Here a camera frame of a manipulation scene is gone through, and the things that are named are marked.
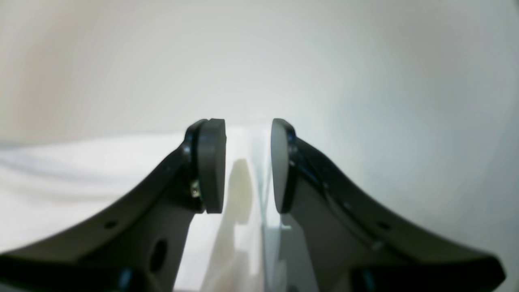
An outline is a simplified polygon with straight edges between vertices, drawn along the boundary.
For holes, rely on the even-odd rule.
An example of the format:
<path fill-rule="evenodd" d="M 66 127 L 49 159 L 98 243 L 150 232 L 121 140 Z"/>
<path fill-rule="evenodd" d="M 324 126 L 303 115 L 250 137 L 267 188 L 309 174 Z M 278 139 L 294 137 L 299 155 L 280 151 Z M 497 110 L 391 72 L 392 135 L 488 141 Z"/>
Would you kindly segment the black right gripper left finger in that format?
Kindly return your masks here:
<path fill-rule="evenodd" d="M 2 292 L 171 292 L 193 217 L 223 210 L 225 154 L 225 121 L 195 122 L 109 207 L 2 253 Z"/>

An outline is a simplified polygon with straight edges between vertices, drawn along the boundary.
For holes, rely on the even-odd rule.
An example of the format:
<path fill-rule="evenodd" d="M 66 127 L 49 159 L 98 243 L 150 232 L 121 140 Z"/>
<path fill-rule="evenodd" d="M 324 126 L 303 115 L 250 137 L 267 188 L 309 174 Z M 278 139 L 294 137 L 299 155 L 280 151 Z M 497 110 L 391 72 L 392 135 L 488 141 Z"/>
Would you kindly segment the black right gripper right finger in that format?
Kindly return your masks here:
<path fill-rule="evenodd" d="M 271 124 L 274 202 L 320 292 L 493 292 L 496 255 L 427 231 L 371 198 L 281 118 Z"/>

